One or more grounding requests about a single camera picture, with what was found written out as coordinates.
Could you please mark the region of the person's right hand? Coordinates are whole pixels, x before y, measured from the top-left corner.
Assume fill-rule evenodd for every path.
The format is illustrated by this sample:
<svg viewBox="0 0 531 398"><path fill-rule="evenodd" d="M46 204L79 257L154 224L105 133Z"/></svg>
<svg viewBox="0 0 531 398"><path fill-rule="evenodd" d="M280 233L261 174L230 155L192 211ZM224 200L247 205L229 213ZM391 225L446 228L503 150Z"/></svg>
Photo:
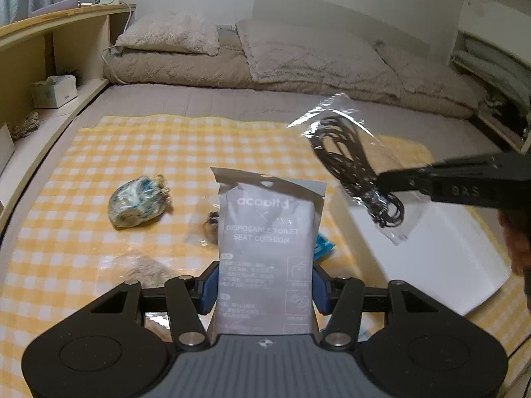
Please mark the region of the person's right hand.
<svg viewBox="0 0 531 398"><path fill-rule="evenodd" d="M511 269L517 275L522 275L530 268L530 241L527 235L530 218L520 211L500 210L498 221L502 227Z"/></svg>

